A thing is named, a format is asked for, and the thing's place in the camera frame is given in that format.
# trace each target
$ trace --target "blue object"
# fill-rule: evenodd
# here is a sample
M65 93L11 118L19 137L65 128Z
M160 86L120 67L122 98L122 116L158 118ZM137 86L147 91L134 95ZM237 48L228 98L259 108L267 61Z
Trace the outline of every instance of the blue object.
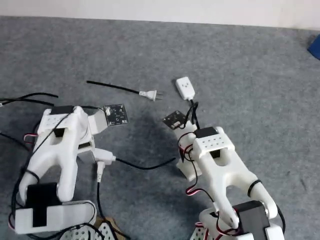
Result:
M309 46L308 51L318 60L320 60L320 35L316 37L313 43Z

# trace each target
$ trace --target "circuit board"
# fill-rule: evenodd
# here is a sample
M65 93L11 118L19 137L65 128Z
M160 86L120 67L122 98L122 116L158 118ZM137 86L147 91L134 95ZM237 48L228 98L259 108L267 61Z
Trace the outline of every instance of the circuit board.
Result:
M186 116L180 111L174 111L170 115L164 117L162 122L172 130L177 129L181 124L184 124Z
M125 109L125 105L116 104L104 106L106 112L106 120L108 126L119 126L128 124L128 117Z

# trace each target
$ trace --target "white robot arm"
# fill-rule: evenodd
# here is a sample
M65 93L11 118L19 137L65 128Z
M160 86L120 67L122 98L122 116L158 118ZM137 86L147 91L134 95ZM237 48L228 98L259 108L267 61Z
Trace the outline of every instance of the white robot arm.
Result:
M60 231L82 223L94 223L96 207L89 201L73 201L78 165L77 156L91 152L96 162L111 164L115 156L95 148L94 135L108 126L103 110L88 116L80 106L54 107L44 111L28 171L40 179L52 166L60 166L58 183L37 184L26 172L19 184L24 208L15 211L18 234Z
M282 229L269 222L278 215L276 203L257 176L247 169L221 127L197 130L187 121L185 127L175 128L174 133L180 149L192 149L190 157L197 175L204 175L209 183L207 192L214 204L201 212L199 218L212 238L233 229L236 234L225 233L228 239L284 240ZM193 164L181 159L177 164L189 181L196 177ZM254 201L232 207L226 196L228 186L240 188Z

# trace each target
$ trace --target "white wall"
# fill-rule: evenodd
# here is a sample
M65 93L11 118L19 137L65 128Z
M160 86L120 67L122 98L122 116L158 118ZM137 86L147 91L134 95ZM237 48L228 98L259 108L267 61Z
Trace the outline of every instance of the white wall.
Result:
M0 15L320 30L320 0L0 0Z

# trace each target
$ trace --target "power plug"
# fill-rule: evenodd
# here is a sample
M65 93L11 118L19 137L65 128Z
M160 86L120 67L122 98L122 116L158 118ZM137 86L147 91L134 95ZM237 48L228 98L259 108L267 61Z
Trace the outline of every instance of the power plug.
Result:
M195 96L195 90L194 87L192 86L190 79L185 76L182 78L179 78L175 81L175 85L178 88L178 91L183 98L183 100L192 100L194 99Z

